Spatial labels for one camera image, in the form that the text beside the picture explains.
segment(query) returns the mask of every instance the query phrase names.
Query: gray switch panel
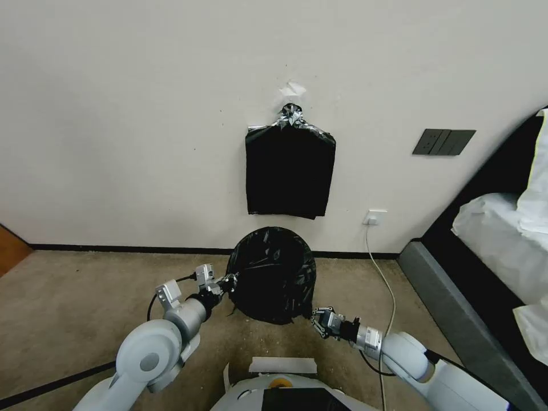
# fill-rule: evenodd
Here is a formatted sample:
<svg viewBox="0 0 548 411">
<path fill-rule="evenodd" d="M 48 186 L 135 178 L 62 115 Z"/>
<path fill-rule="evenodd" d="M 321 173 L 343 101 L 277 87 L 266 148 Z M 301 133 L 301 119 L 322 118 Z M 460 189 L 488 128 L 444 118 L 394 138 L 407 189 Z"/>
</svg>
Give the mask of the gray switch panel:
<svg viewBox="0 0 548 411">
<path fill-rule="evenodd" d="M 468 144 L 475 130 L 453 130 L 440 148 L 438 155 L 459 155 L 462 149 Z"/>
<path fill-rule="evenodd" d="M 413 150 L 417 155 L 459 155 L 468 144 L 475 130 L 443 130 L 427 128 Z"/>
<path fill-rule="evenodd" d="M 434 147 L 438 137 L 443 130 L 437 128 L 427 128 L 423 133 L 421 139 L 418 141 L 413 154 L 427 155 Z"/>
<path fill-rule="evenodd" d="M 442 130 L 440 136 L 436 140 L 436 143 L 434 144 L 434 147 L 432 147 L 432 150 L 430 150 L 430 155 L 439 155 L 440 148 L 444 145 L 445 140 L 447 140 L 447 137 L 451 133 L 451 130 Z"/>
</svg>

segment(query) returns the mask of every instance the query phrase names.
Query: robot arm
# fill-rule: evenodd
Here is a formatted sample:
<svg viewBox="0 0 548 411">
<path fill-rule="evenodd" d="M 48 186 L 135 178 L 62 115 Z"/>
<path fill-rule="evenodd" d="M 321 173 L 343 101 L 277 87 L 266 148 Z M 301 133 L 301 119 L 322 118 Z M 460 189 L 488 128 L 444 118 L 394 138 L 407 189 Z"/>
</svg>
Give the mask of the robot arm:
<svg viewBox="0 0 548 411">
<path fill-rule="evenodd" d="M 324 339 L 332 336 L 374 360 L 383 363 L 399 378 L 422 395 L 439 411 L 506 411 L 509 403 L 464 368 L 426 349 L 411 335 L 400 332 L 387 335 L 347 321 L 333 307 L 313 311 L 312 325 Z"/>
<path fill-rule="evenodd" d="M 175 379 L 200 344 L 200 326 L 237 280 L 232 274 L 215 280 L 210 264 L 195 274 L 198 293 L 184 302 L 175 280 L 157 287 L 164 318 L 147 321 L 126 337 L 116 355 L 116 373 L 95 385 L 75 410 L 127 411 L 145 388 L 158 392 Z"/>
</svg>

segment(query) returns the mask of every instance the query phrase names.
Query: black garbage bag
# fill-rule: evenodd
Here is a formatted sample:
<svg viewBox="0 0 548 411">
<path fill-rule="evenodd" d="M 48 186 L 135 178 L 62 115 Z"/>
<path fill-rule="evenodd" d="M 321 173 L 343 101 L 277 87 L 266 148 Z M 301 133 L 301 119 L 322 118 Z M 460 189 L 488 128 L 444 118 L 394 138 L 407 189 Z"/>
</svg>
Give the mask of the black garbage bag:
<svg viewBox="0 0 548 411">
<path fill-rule="evenodd" d="M 229 273 L 239 273 L 229 298 L 245 315 L 272 324 L 311 317 L 316 262 L 293 231 L 264 227 L 248 234 L 230 255 Z"/>
<path fill-rule="evenodd" d="M 250 127 L 245 137 L 249 214 L 324 216 L 335 148 L 333 136 L 308 124 L 295 104 L 286 104 L 274 124 Z"/>
</svg>

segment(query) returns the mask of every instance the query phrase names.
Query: floor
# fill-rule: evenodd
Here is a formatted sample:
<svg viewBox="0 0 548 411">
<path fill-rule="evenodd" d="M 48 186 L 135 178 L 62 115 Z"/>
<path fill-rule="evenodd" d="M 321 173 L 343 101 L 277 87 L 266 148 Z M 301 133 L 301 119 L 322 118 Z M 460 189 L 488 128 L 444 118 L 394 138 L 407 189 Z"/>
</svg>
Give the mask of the floor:
<svg viewBox="0 0 548 411">
<path fill-rule="evenodd" d="M 125 336 L 146 319 L 156 285 L 212 263 L 222 275 L 227 256 L 36 251 L 0 279 L 0 398 L 112 361 Z M 394 331 L 458 358 L 395 261 L 379 265 L 397 300 Z M 195 283 L 184 283 L 183 296 Z M 392 303 L 369 260 L 317 259 L 315 306 L 332 305 L 347 317 L 384 329 Z M 208 410 L 231 382 L 249 376 L 252 356 L 314 357 L 317 377 L 346 394 L 381 407 L 377 375 L 345 342 L 322 340 L 305 319 L 272 325 L 232 312 L 228 299 L 203 324 L 202 342 L 164 391 L 145 392 L 135 410 Z M 152 311 L 161 316 L 158 303 Z M 8 410 L 70 410 L 112 370 L 14 405 Z M 389 410 L 427 410 L 402 381 L 385 378 Z"/>
</svg>

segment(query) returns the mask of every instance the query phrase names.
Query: black baseboard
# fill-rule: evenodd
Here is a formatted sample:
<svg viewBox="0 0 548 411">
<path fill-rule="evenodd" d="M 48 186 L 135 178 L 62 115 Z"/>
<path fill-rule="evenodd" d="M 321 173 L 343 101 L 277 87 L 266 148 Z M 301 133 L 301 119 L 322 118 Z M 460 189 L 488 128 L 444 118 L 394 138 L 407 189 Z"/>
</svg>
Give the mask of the black baseboard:
<svg viewBox="0 0 548 411">
<path fill-rule="evenodd" d="M 72 245 L 72 244 L 29 244 L 34 250 L 51 251 L 102 251 L 102 252 L 136 252 L 161 254 L 207 254 L 230 255 L 232 248 L 187 248 L 187 247 L 133 247 L 128 245 Z M 370 259 L 369 253 L 313 251 L 316 258 L 337 259 Z M 373 258 L 380 260 L 395 260 L 399 253 L 373 253 Z"/>
</svg>

